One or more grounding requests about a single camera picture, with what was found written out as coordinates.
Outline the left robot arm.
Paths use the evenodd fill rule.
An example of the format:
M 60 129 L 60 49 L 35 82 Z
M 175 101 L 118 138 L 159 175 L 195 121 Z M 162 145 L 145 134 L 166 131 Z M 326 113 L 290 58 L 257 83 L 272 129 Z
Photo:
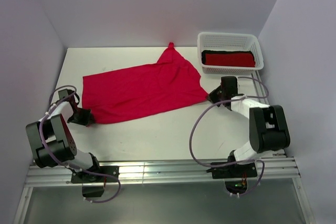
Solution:
M 102 168 L 91 153 L 77 149 L 68 123 L 90 126 L 95 122 L 90 110 L 65 101 L 53 104 L 45 116 L 26 126 L 33 159 L 40 168 L 61 165 L 83 175 L 91 182 L 102 176 Z

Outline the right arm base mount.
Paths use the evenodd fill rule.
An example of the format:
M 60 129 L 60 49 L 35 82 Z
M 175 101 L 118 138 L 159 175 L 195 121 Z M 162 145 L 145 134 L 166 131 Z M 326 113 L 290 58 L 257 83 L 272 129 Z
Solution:
M 207 173 L 212 174 L 212 179 L 236 179 L 225 182 L 225 187 L 232 194 L 243 194 L 248 189 L 248 178 L 257 177 L 256 165 L 234 164 L 219 168 L 209 168 Z

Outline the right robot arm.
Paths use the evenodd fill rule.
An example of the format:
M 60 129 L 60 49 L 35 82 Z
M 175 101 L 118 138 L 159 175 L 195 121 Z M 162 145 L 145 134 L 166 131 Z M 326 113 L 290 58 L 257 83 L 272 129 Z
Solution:
M 280 105 L 268 105 L 255 101 L 236 88 L 218 87 L 207 96 L 217 106 L 223 105 L 249 121 L 249 139 L 231 152 L 233 160 L 227 164 L 228 173 L 234 177 L 245 171 L 245 163 L 262 157 L 263 153 L 275 152 L 290 145 L 290 135 L 284 110 Z

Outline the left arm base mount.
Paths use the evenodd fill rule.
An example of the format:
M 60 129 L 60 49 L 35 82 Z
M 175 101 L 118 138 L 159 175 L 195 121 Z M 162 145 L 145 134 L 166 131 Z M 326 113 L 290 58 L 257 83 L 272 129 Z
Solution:
M 119 177 L 118 166 L 101 166 L 97 173 L 93 175 L 85 172 L 73 173 L 71 176 L 72 184 L 82 185 L 82 195 L 86 198 L 100 198 L 106 188 L 107 183 L 116 183 Z

